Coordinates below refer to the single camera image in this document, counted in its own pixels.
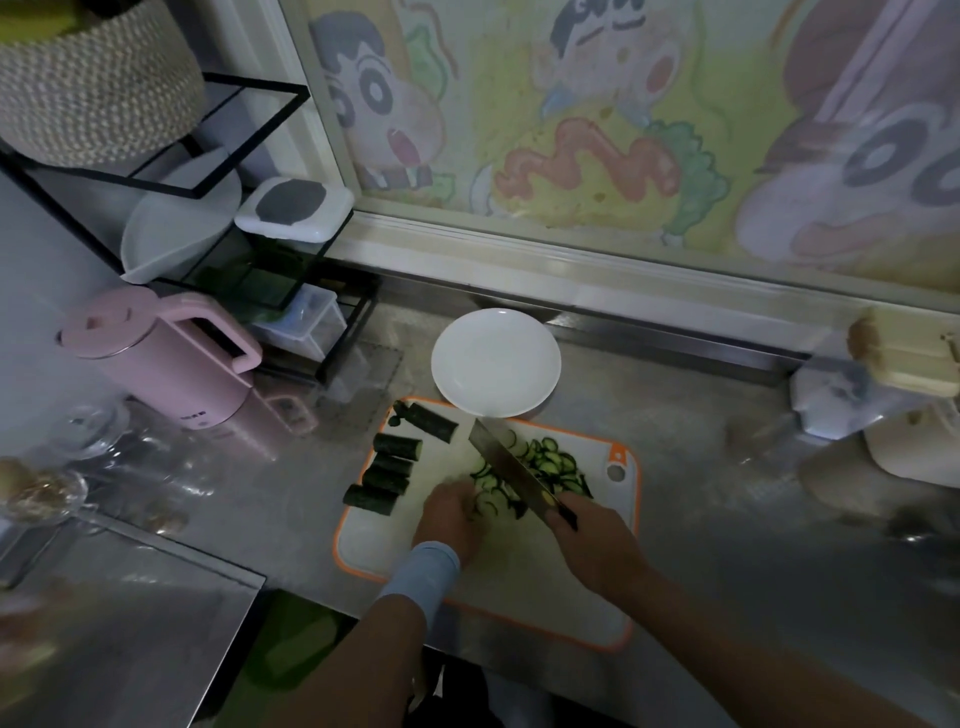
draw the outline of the white plate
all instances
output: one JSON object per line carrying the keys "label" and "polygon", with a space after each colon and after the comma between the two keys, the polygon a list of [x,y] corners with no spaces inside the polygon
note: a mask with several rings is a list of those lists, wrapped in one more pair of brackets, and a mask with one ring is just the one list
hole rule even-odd
{"label": "white plate", "polygon": [[[193,187],[227,158],[215,149],[190,159],[163,182]],[[230,226],[240,207],[240,178],[230,172],[200,200],[150,192],[124,227],[120,260],[127,283],[149,283],[208,251]]]}
{"label": "white plate", "polygon": [[437,339],[430,359],[441,394],[476,417],[529,412],[553,392],[560,368],[560,347],[550,331],[508,308],[457,319]]}

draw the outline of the plastic storage box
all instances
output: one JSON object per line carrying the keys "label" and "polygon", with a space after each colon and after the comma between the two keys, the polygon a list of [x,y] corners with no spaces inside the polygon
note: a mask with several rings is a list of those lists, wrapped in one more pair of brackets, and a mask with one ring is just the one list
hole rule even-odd
{"label": "plastic storage box", "polygon": [[253,335],[279,349],[323,361],[347,330],[337,294],[305,284],[283,316],[269,324],[253,324]]}

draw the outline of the kettle lid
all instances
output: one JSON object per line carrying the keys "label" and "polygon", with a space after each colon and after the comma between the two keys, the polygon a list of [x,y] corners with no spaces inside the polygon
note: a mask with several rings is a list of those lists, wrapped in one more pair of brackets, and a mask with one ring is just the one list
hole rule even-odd
{"label": "kettle lid", "polygon": [[67,315],[63,347],[81,359],[102,359],[129,349],[153,330],[159,296],[128,285],[101,294]]}

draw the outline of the pink electric kettle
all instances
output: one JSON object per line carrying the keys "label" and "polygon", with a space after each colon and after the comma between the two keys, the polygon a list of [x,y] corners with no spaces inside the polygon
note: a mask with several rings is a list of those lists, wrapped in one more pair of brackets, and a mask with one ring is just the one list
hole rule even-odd
{"label": "pink electric kettle", "polygon": [[[206,319],[243,355],[231,357],[189,319]],[[162,299],[132,285],[71,313],[60,342],[188,429],[219,425],[240,409],[253,386],[249,372],[263,359],[260,345],[209,297]]]}

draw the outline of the light blue sleeve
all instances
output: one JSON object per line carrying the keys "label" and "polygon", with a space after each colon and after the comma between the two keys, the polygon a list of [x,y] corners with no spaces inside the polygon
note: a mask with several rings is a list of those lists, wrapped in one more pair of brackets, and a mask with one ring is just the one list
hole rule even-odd
{"label": "light blue sleeve", "polygon": [[426,541],[413,547],[377,598],[387,595],[408,597],[423,610],[429,631],[440,603],[459,575],[457,552],[439,541]]}

